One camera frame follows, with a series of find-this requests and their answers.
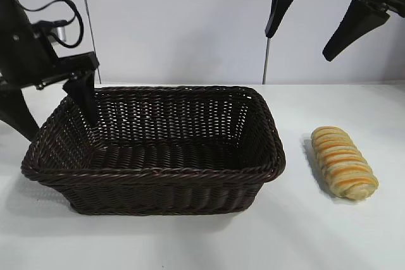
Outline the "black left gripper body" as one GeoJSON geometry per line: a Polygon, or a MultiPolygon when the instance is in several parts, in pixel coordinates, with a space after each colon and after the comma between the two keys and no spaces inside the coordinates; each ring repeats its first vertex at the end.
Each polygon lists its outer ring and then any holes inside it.
{"type": "Polygon", "coordinates": [[[1,0],[1,81],[13,87],[45,87],[77,80],[99,66],[94,52],[58,57],[53,43],[67,20],[31,23],[18,0],[1,0]]]}

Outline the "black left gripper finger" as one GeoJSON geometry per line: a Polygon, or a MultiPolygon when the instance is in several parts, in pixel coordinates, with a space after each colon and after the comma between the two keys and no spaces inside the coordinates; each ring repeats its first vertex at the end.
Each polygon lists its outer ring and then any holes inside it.
{"type": "Polygon", "coordinates": [[[94,74],[87,73],[76,79],[70,79],[63,85],[63,90],[80,108],[90,126],[96,126],[99,112],[94,88],[94,74]]]}
{"type": "Polygon", "coordinates": [[[39,131],[39,126],[28,109],[21,89],[1,90],[1,121],[30,142],[39,131]]]}

